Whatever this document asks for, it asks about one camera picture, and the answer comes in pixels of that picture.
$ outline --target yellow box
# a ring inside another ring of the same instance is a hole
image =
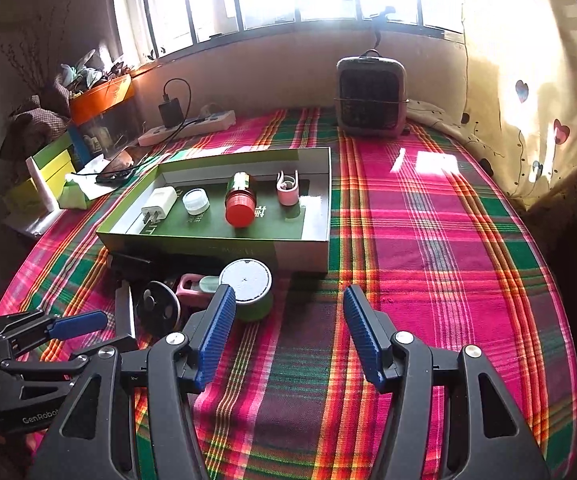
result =
[[[39,214],[46,211],[31,178],[9,189],[4,195],[4,203],[11,213]]]
[[[64,176],[67,173],[75,173],[75,168],[71,162],[71,156],[67,150],[56,156],[44,168],[40,170],[41,175],[46,180],[48,188],[55,198],[59,198],[64,189]]]

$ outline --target heart pattern curtain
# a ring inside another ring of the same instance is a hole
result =
[[[463,0],[463,25],[462,117],[409,116],[465,145],[548,250],[577,212],[577,1]]]

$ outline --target plaid bedsheet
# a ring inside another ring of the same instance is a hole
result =
[[[274,308],[236,322],[194,420],[211,478],[368,478],[389,407],[361,373],[342,315],[350,283],[430,346],[483,348],[526,416],[554,478],[577,442],[577,364],[561,299],[539,251],[504,196],[462,147],[410,124],[399,140],[349,137],[329,110],[280,110],[168,150],[202,156],[330,146],[331,272],[274,277]],[[114,283],[97,225],[126,189],[88,211],[67,212],[12,281],[0,315],[38,306],[70,316],[102,309],[113,320]],[[38,356],[114,335],[51,341]],[[148,340],[142,338],[146,345]],[[438,468],[436,388],[425,478]],[[136,396],[143,478],[155,478],[146,395]]]

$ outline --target green box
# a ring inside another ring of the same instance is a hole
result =
[[[47,184],[55,198],[58,198],[62,193],[65,174],[75,173],[68,152],[72,143],[69,134],[65,133],[31,157],[40,171],[40,179]],[[11,213],[38,214],[40,216],[46,213],[46,206],[38,193],[37,183],[32,178],[9,189],[3,198]]]
[[[223,152],[225,148],[212,150]],[[269,267],[328,272],[331,234],[331,152],[329,148],[264,150],[183,158],[175,155],[149,171],[97,229],[109,251],[152,256],[157,253],[217,256],[229,263],[255,258]],[[281,206],[275,183],[278,173],[299,174],[300,200]],[[246,171],[258,181],[258,208],[253,224],[235,229],[224,218],[228,180]],[[154,189],[173,186],[178,196],[204,187],[211,206],[188,215],[181,198],[156,226],[144,224],[142,206]]]

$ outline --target black plug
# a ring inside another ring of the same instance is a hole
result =
[[[184,113],[177,97],[171,101],[168,94],[164,94],[164,102],[159,108],[165,128],[174,128],[184,123]]]

